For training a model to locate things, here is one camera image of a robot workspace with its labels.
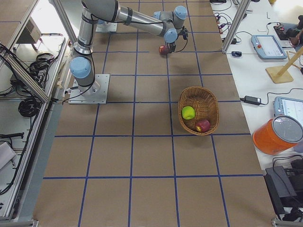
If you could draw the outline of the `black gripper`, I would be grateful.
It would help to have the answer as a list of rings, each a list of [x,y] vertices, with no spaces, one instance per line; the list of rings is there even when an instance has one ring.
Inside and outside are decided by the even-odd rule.
[[[175,49],[176,49],[176,41],[177,41],[177,38],[176,39],[166,39],[165,42],[169,48],[169,51],[170,52],[175,52]]]

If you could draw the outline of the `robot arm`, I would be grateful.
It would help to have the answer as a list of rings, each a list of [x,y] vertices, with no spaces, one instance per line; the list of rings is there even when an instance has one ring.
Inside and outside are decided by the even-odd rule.
[[[187,40],[188,30],[184,27],[187,9],[184,6],[176,6],[173,11],[156,11],[148,16],[121,6],[116,0],[83,0],[81,3],[80,31],[73,45],[70,71],[82,96],[93,95],[100,89],[92,57],[92,44],[99,21],[131,26],[163,37],[169,53],[175,51],[175,41],[179,37]]]

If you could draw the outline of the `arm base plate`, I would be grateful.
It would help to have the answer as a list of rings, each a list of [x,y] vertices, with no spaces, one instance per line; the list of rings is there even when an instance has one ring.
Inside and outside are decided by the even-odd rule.
[[[99,20],[96,27],[97,33],[115,33],[117,31],[117,23],[110,23]]]
[[[77,88],[70,90],[68,103],[71,105],[106,104],[109,80],[109,74],[96,74],[95,82],[87,88],[79,87],[77,81],[74,80],[73,86]]]

